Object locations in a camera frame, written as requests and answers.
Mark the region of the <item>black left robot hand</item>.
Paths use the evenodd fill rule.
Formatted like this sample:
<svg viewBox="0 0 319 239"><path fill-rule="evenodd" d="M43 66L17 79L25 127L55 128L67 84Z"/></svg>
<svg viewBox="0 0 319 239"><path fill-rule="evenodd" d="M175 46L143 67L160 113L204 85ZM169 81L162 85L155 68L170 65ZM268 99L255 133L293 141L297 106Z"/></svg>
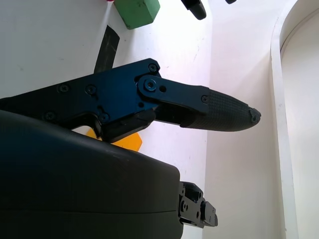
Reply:
<svg viewBox="0 0 319 239"><path fill-rule="evenodd" d="M202 0L181 0L185 8L190 11L196 19L203 20L206 18L206 9ZM212 10L217 3L223 2L223 5L230 5L236 0L208 0L209 9Z"/></svg>

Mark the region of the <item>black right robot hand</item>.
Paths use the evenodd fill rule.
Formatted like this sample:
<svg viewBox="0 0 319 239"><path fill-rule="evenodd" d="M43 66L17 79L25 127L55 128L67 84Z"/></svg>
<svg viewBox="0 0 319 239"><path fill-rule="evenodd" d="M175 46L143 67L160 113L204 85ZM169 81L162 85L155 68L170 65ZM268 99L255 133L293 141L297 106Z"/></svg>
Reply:
<svg viewBox="0 0 319 239"><path fill-rule="evenodd" d="M218 225L176 167L115 142L154 121L235 132L261 114L159 69L145 59L1 99L1 238L179 239L185 225Z"/></svg>

